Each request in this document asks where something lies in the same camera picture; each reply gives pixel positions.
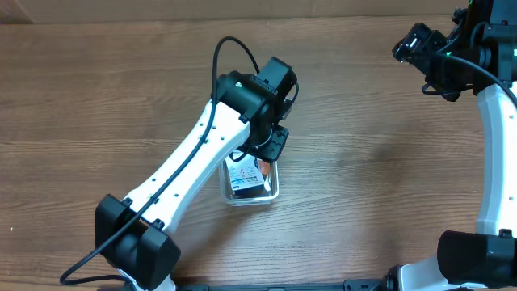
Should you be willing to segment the orange tablet tube white cap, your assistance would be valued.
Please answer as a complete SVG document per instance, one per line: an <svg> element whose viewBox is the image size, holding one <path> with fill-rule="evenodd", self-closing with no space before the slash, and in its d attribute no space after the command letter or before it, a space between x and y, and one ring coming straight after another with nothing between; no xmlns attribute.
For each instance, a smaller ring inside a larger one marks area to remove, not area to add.
<svg viewBox="0 0 517 291"><path fill-rule="evenodd" d="M258 160L258 166L262 175L267 176L271 173L271 164L263 160Z"/></svg>

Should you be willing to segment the white medicine box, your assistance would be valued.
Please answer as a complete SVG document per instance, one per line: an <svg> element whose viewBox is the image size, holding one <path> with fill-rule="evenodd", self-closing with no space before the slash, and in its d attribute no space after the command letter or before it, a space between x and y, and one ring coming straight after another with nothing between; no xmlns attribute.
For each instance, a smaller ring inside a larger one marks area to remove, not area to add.
<svg viewBox="0 0 517 291"><path fill-rule="evenodd" d="M230 186L234 191L264 184L265 180L256 157L247 155L239 162L235 162L228 157L225 162L229 172Z"/></svg>

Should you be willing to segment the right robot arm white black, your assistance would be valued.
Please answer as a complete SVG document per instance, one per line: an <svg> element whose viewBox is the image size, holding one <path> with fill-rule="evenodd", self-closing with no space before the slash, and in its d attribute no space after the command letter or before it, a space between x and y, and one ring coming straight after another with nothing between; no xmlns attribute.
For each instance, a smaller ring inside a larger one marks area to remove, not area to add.
<svg viewBox="0 0 517 291"><path fill-rule="evenodd" d="M516 285L516 3L472 0L448 36L416 23L393 56L425 76L422 92L476 97L484 134L484 183L472 233L446 230L437 252L392 267L379 290L476 290Z"/></svg>

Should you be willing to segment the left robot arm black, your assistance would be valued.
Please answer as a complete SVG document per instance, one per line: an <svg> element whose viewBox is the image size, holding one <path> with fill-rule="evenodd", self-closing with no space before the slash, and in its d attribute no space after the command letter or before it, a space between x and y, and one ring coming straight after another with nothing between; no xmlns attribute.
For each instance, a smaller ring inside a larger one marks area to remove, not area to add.
<svg viewBox="0 0 517 291"><path fill-rule="evenodd" d="M296 85L292 67L272 57L257 74L221 75L216 101L171 156L119 200L106 195L95 210L95 244L132 290L173 290L170 272L181 251L171 235L195 195L235 151L264 162L280 156L288 130L279 122Z"/></svg>

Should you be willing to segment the clear plastic container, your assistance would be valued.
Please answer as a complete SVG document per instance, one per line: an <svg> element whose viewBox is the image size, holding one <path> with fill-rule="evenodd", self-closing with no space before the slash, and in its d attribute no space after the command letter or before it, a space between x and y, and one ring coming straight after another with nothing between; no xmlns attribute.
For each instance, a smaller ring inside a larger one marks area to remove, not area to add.
<svg viewBox="0 0 517 291"><path fill-rule="evenodd" d="M220 77L224 87L219 100L239 113L239 120L250 126L249 136L244 143L228 156L235 162L247 154L244 145L260 146L271 135L272 127L279 125L275 89L253 74L233 71ZM279 195L279 178L276 162L271 164L271 173L263 176L261 186L234 191L230 186L226 162L220 166L221 192L229 204L234 206L269 204Z"/></svg>

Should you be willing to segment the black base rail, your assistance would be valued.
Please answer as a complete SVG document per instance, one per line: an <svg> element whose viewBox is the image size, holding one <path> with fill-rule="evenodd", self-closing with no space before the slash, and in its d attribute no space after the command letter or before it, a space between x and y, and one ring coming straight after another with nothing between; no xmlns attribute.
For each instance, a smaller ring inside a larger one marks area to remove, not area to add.
<svg viewBox="0 0 517 291"><path fill-rule="evenodd" d="M395 291L398 283L390 277L383 279L349 279L343 283L305 283L286 285L178 285L178 291Z"/></svg>

